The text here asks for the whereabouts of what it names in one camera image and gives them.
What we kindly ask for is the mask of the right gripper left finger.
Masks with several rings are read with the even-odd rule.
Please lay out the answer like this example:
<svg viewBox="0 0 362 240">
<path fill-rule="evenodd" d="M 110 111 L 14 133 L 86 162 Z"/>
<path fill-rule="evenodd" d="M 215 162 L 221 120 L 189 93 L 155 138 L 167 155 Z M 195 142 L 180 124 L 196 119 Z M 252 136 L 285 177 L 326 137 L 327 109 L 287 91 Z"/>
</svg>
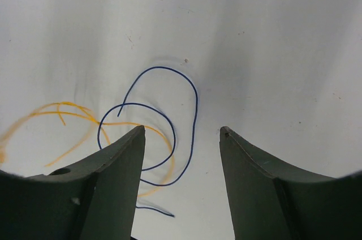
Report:
<svg viewBox="0 0 362 240">
<path fill-rule="evenodd" d="M 49 175 L 1 173 L 2 239 L 130 239 L 145 152 L 137 126 Z"/>
</svg>

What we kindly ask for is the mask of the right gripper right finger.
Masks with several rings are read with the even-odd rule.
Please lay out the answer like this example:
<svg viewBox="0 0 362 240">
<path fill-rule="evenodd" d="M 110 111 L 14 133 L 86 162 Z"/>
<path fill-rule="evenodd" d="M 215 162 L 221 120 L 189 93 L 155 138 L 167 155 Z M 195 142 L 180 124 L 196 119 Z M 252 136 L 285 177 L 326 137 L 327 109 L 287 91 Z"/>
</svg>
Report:
<svg viewBox="0 0 362 240">
<path fill-rule="evenodd" d="M 360 239 L 361 173 L 309 172 L 228 127 L 220 153 L 236 239 Z"/>
</svg>

